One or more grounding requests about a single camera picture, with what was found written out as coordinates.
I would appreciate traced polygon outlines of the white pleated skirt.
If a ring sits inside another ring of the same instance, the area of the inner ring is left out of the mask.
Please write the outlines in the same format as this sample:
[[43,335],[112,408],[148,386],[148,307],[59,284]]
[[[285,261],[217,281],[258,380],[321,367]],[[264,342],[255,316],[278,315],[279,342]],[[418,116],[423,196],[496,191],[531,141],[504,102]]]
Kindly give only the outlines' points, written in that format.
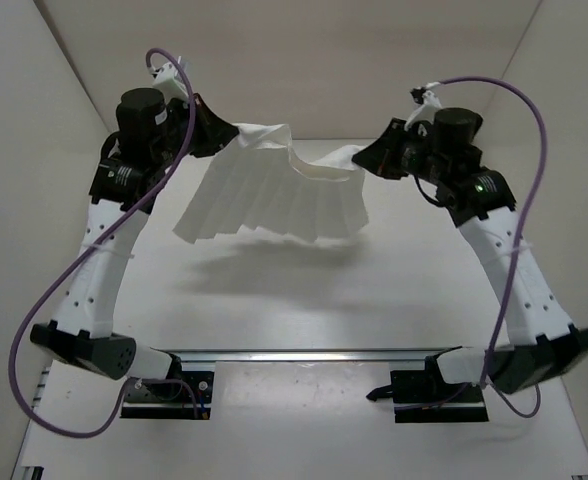
[[307,162],[287,124],[237,128],[175,225],[179,238],[195,243],[246,227],[313,243],[347,239],[367,225],[365,171],[352,160],[361,146],[344,145]]

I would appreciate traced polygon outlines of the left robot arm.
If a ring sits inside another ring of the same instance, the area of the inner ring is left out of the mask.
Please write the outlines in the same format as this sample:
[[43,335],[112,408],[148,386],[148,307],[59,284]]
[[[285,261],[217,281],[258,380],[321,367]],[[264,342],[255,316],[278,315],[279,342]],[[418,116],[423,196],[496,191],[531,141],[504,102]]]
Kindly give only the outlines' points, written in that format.
[[167,100],[154,88],[124,93],[116,118],[118,129],[101,148],[89,191],[83,262],[52,319],[33,325],[30,340],[62,363],[113,380],[148,379],[159,397],[171,398],[183,385],[176,356],[114,333],[116,299],[171,165],[186,155],[218,153],[238,129],[200,96]]

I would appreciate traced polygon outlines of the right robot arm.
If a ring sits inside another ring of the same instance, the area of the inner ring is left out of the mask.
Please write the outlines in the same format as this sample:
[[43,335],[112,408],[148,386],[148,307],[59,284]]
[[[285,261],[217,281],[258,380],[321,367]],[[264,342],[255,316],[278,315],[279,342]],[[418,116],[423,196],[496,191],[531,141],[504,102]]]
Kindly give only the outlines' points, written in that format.
[[483,118],[465,108],[438,110],[413,125],[394,118],[353,161],[386,179],[413,177],[436,186],[501,303],[509,342],[484,351],[460,347],[436,356],[423,391],[445,400],[458,384],[486,379],[505,394],[562,376],[588,355],[588,328],[559,305],[518,230],[521,209],[502,174],[482,165],[474,138]]

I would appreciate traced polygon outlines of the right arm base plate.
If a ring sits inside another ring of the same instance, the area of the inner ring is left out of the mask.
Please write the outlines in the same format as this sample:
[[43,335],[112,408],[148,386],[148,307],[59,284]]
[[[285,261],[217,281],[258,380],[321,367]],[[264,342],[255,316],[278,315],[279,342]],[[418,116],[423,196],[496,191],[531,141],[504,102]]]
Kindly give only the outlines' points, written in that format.
[[393,367],[390,383],[371,390],[366,399],[391,400],[397,424],[488,422],[481,389],[469,383],[446,383],[437,368],[439,356],[428,355],[420,368]]

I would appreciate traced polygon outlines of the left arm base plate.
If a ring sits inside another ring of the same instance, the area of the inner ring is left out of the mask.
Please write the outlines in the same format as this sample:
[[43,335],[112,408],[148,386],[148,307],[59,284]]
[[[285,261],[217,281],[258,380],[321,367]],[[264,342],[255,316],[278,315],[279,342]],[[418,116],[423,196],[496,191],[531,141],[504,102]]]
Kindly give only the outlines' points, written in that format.
[[186,367],[172,354],[168,378],[138,380],[126,389],[122,419],[207,421],[212,413],[215,372]]

